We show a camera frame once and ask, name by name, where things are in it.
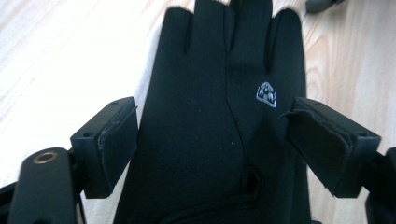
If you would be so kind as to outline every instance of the paw print logo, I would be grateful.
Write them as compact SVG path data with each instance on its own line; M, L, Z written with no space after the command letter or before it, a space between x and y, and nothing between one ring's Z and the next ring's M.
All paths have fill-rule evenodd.
M271 107L276 107L276 92L268 82L264 82L259 86L256 99L268 104Z

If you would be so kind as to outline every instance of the glove finger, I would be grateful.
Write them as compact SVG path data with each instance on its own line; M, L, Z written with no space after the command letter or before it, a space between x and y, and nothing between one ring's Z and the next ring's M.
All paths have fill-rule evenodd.
M290 92L290 97L304 94L304 49L299 16L290 9L280 11L271 22L267 40L270 73L283 82L281 86L288 89L285 92Z
M192 14L181 7L169 7L163 18L157 59L179 59L186 51Z
M214 0L195 2L189 50L194 53L202 50L206 53L224 51L224 8L222 3Z
M230 7L237 14L233 34L233 61L263 66L267 27L272 17L272 1L232 0Z

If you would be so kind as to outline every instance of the neoprene material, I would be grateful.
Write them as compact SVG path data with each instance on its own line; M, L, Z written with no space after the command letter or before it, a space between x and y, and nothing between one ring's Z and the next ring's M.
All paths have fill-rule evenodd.
M169 8L115 223L310 223L306 166L282 117L296 96L304 51L292 10Z

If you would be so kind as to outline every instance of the black glove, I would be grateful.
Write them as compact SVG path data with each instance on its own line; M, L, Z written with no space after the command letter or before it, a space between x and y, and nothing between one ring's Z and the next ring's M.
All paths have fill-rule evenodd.
M307 223L305 164L285 141L305 95L301 24L267 0L166 12L115 223Z

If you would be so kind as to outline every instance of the metal ring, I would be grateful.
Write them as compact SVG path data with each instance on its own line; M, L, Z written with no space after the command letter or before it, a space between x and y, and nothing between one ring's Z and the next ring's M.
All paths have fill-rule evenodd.
M36 156L33 159L33 162L35 164L44 164L44 163L55 160L57 157L58 157L58 153L55 151L44 152L44 153L41 153L40 155Z

